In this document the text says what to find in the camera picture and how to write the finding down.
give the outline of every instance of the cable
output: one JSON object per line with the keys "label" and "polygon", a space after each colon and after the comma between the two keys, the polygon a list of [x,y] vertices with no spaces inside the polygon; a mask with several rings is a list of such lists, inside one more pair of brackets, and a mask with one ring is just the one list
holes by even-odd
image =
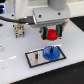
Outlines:
{"label": "cable", "polygon": [[9,19],[9,18],[5,18],[3,16],[0,16],[1,20],[7,21],[7,22],[13,22],[13,23],[21,23],[21,24],[26,24],[28,23],[28,25],[32,25],[34,24],[34,20],[33,17],[26,17],[26,18],[22,18],[22,19],[18,19],[18,20],[14,20],[14,19]]}

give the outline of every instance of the black component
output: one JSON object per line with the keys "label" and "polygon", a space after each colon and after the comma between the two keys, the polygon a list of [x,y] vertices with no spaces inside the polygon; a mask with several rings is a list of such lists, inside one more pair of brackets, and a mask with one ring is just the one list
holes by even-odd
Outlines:
{"label": "black component", "polygon": [[41,66],[41,65],[44,65],[44,64],[51,63],[51,62],[56,62],[56,61],[59,61],[59,60],[64,60],[64,59],[67,59],[67,58],[66,58],[66,56],[64,55],[64,53],[62,52],[62,50],[60,49],[60,47],[58,47],[58,46],[56,46],[56,47],[60,50],[61,54],[63,55],[63,58],[59,58],[58,60],[55,60],[55,61],[49,61],[49,62],[45,62],[45,63],[42,63],[42,64],[34,65],[34,66],[32,66],[32,65],[31,65],[30,60],[29,60],[29,58],[28,58],[27,54],[29,54],[29,53],[33,53],[33,52],[42,51],[43,49],[38,50],[38,51],[33,51],[33,52],[25,53],[25,55],[26,55],[26,58],[27,58],[27,60],[28,60],[28,64],[29,64],[30,68],[34,68],[34,67],[37,67],[37,66]]}
{"label": "black component", "polygon": [[4,5],[0,5],[0,8],[4,8]]}
{"label": "black component", "polygon": [[42,16],[41,15],[39,15],[39,18],[41,18]]}
{"label": "black component", "polygon": [[19,19],[19,21],[21,23],[28,23],[29,25],[34,25],[34,20],[33,20],[33,16],[30,16],[30,17],[27,17],[27,18],[24,18],[24,19]]}
{"label": "black component", "polygon": [[53,53],[53,49],[54,49],[54,47],[51,47],[51,51],[50,51],[51,53]]}
{"label": "black component", "polygon": [[22,18],[22,19],[19,19],[19,20],[9,19],[9,18],[5,18],[5,17],[0,16],[0,19],[4,20],[4,21],[7,21],[7,22],[13,22],[13,23],[21,23],[21,24],[28,23],[29,25],[35,24],[34,20],[33,20],[33,16],[30,16],[30,17],[27,17],[27,18]]}
{"label": "black component", "polygon": [[46,33],[47,33],[47,30],[45,27],[43,27],[43,35],[41,36],[43,40],[46,40]]}
{"label": "black component", "polygon": [[2,14],[3,13],[3,9],[2,8],[0,8],[0,14]]}
{"label": "black component", "polygon": [[41,33],[42,31],[39,31],[39,33]]}
{"label": "black component", "polygon": [[35,53],[35,59],[38,59],[38,53],[37,52]]}
{"label": "black component", "polygon": [[0,3],[4,3],[6,0],[0,0]]}
{"label": "black component", "polygon": [[0,23],[0,27],[2,27],[2,26],[3,26],[3,24]]}
{"label": "black component", "polygon": [[58,15],[61,15],[61,13],[59,12]]}
{"label": "black component", "polygon": [[59,37],[62,37],[62,26],[61,25],[59,25],[59,27],[60,27],[60,34],[59,34]]}
{"label": "black component", "polygon": [[12,14],[12,17],[14,16],[14,14]]}

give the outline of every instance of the white table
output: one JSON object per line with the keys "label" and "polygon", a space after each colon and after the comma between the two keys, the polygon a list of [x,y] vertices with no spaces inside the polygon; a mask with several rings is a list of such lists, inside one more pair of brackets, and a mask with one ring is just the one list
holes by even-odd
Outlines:
{"label": "white table", "polygon": [[[16,38],[13,24],[0,21],[0,84],[8,84],[42,74],[54,69],[84,61],[84,32],[71,21],[66,25],[63,38],[53,42],[43,41],[39,28],[25,25],[25,37]],[[30,68],[25,53],[50,45],[62,45],[67,59]]]}

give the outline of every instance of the blue plate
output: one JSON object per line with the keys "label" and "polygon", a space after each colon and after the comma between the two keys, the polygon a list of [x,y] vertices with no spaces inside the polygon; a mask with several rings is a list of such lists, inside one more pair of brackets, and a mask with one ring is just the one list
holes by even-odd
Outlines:
{"label": "blue plate", "polygon": [[53,53],[51,53],[52,46],[45,47],[43,50],[43,56],[45,59],[50,61],[58,60],[60,57],[60,50],[57,47],[54,47]]}

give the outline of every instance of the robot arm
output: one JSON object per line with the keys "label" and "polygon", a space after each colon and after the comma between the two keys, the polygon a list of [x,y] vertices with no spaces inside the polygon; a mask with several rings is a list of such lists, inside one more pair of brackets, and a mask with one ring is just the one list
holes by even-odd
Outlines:
{"label": "robot arm", "polygon": [[[58,37],[62,37],[63,26],[69,16],[70,10],[66,5],[66,0],[15,0],[16,20],[0,18],[5,21],[40,27],[43,40],[56,40]],[[15,29],[21,27],[16,23],[14,24]],[[58,26],[48,30],[47,26],[51,25]]]}

